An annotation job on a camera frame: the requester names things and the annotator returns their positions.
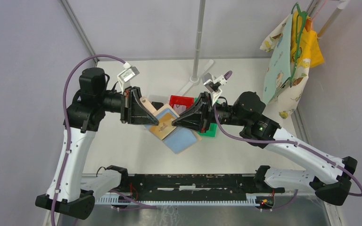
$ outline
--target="green block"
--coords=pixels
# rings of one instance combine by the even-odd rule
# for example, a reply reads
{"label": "green block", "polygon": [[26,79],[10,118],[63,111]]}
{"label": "green block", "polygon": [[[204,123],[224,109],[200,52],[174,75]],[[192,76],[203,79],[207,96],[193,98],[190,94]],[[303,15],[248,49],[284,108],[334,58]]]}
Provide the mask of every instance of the green block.
{"label": "green block", "polygon": [[209,130],[206,131],[206,133],[198,132],[199,135],[205,136],[205,137],[215,137],[216,136],[216,130],[217,130],[217,123],[211,123]]}

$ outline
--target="white table surface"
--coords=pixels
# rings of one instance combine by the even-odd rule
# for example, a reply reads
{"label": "white table surface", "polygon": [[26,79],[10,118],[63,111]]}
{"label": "white table surface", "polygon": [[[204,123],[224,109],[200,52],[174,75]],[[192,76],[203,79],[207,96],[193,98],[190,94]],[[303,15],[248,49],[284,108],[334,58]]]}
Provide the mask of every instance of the white table surface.
{"label": "white table surface", "polygon": [[[223,87],[222,96],[233,104],[244,91],[255,91],[261,97],[263,81],[269,59],[218,59],[210,73],[224,74],[232,70],[228,84]],[[169,96],[176,94],[192,73],[193,60],[151,60],[129,61],[140,74],[131,83],[139,86],[143,96],[150,101],[167,103]],[[116,81],[122,64],[115,61],[100,61],[101,67],[111,76],[109,87]],[[186,96],[197,97],[205,91],[200,85],[193,87]],[[291,118],[278,116],[276,104],[266,107],[264,114],[277,121],[295,135]],[[223,126],[229,133],[238,136],[242,127]],[[129,173],[145,174],[225,174],[254,173],[260,165],[281,169],[302,169],[292,161],[265,149],[253,147],[245,142],[226,137],[217,129],[216,137],[203,139],[174,154],[159,139],[143,126],[122,124],[120,114],[107,113],[92,142],[84,167],[84,173],[96,173],[100,166],[116,165],[125,167]]]}

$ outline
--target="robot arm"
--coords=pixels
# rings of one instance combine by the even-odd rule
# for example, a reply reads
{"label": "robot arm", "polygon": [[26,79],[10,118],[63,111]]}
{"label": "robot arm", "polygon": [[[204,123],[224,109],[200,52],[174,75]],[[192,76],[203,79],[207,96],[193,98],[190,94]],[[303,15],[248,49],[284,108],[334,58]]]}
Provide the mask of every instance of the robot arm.
{"label": "robot arm", "polygon": [[277,122],[262,115],[265,104],[256,93],[242,93],[234,105],[213,105],[209,97],[207,92],[201,93],[194,105],[180,114],[173,125],[200,132],[207,131],[210,123],[242,126],[240,137],[226,135],[278,153],[305,168],[281,170],[261,166],[255,176],[256,186],[306,190],[315,192],[325,202],[344,203],[349,195],[351,178],[342,169],[354,174],[355,159],[331,156],[291,135]]}
{"label": "robot arm", "polygon": [[[117,76],[121,92],[106,90],[103,69],[89,68],[82,72],[79,78],[80,90],[67,108],[70,127],[66,129],[70,129],[72,134],[70,150],[66,150],[65,130],[55,176],[47,192],[37,196],[36,206],[50,210],[53,197],[57,195],[56,212],[86,219],[92,212],[95,199],[112,188],[124,186],[128,172],[114,166],[108,167],[108,170],[91,182],[80,185],[88,150],[105,112],[119,113],[122,123],[158,125],[158,119],[140,102],[139,87],[129,86],[129,80],[138,74],[138,70],[129,64],[124,64],[124,68]],[[228,136],[281,154],[306,169],[281,170],[261,166],[253,178],[257,191],[268,191],[269,188],[315,191],[320,199],[342,205],[349,194],[350,176],[354,174],[357,161],[351,157],[340,159],[330,156],[288,133],[277,122],[262,115],[265,104],[256,93],[242,93],[234,105],[215,103],[221,94],[219,87],[226,84],[229,77],[230,73],[218,78],[205,76],[204,85],[211,94],[201,93],[193,106],[172,122],[173,126],[200,132],[206,132],[212,122],[217,122],[221,130],[221,124],[242,126],[240,137]],[[66,168],[58,181],[66,154]]]}

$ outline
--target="gray wall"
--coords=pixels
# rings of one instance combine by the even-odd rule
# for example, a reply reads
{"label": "gray wall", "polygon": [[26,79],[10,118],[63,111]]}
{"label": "gray wall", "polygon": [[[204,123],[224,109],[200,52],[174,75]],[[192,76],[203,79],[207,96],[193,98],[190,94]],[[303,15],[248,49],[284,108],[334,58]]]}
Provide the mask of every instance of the gray wall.
{"label": "gray wall", "polygon": [[63,86],[86,56],[59,1],[0,0],[0,226],[42,224],[34,201],[58,163]]}
{"label": "gray wall", "polygon": [[[310,70],[299,108],[314,146],[356,158],[362,183],[362,1],[351,1],[320,47],[325,64]],[[362,198],[348,197],[342,209],[347,225],[362,225]]]}
{"label": "gray wall", "polygon": [[[199,0],[69,0],[96,52],[193,58]],[[310,0],[299,1],[305,9]],[[268,57],[263,39],[296,0],[207,0],[201,56]]]}

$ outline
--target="hanging towel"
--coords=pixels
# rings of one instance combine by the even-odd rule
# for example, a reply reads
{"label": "hanging towel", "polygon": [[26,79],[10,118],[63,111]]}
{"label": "hanging towel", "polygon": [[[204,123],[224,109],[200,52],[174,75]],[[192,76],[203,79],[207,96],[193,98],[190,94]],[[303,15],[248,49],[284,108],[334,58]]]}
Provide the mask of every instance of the hanging towel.
{"label": "hanging towel", "polygon": [[291,50],[292,15],[282,21],[277,28],[264,40],[261,48],[266,51],[274,49],[270,65],[264,78],[262,101],[268,104],[283,87],[291,76],[290,57]]}
{"label": "hanging towel", "polygon": [[[296,23],[298,23],[298,28],[301,27],[302,18],[297,17],[297,12],[294,13],[292,21],[291,71],[293,71],[294,67],[297,46],[295,42]],[[317,33],[311,30],[311,20],[307,18],[300,39],[295,75],[289,82],[289,85],[286,85],[285,90],[278,95],[278,110],[281,118],[286,119],[295,111],[302,96],[303,89],[309,79],[309,69],[322,63],[324,63],[324,58],[318,45]]]}
{"label": "hanging towel", "polygon": [[[308,17],[300,38],[295,73],[295,53],[297,49],[296,24],[300,29],[302,18],[297,11],[289,15],[277,28],[266,37],[260,49],[274,50],[270,65],[264,79],[263,102],[277,102],[279,115],[285,119],[296,109],[303,89],[309,79],[310,67],[324,63],[318,42],[317,33],[311,30],[311,20]],[[282,60],[287,55],[287,63]]]}

